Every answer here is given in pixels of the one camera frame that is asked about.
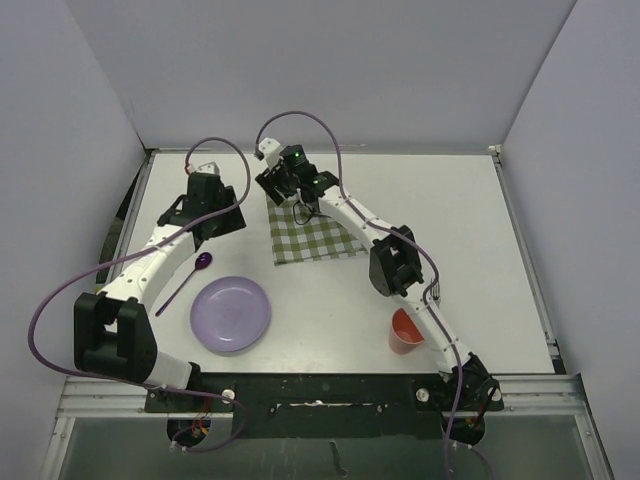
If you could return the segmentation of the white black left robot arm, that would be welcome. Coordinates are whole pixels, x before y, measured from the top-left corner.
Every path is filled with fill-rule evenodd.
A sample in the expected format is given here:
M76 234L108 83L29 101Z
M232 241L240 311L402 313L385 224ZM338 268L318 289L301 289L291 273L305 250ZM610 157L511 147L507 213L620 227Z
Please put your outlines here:
M235 191L218 173L188 176L187 191L160 215L145 250L96 294L75 301L74 364L87 374L149 387L169 387L180 410L200 405L195 365L160 351L148 310L177 269L202 244L246 227Z

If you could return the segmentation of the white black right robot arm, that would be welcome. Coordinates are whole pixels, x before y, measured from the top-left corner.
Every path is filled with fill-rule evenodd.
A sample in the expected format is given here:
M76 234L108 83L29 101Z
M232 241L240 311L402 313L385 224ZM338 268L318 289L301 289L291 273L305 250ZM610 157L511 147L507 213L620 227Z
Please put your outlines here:
M283 147L267 138L255 147L254 156L266 162L256 181L271 200L276 204L301 201L337 221L367 250L373 288L395 301L420 331L440 375L447 380L448 402L459 409L498 403L498 381L443 318L431 294L439 272L430 262L432 274L423 273L421 261L428 256L411 229L381 220L344 188L340 177L318 171L300 145Z

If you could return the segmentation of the green white checkered cloth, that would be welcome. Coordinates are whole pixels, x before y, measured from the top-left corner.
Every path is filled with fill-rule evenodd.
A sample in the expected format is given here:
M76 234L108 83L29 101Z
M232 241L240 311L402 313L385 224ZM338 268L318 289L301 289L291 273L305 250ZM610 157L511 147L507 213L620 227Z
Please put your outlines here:
M361 243L337 221L312 215L297 200L276 205L267 197L266 206L276 266L367 255Z

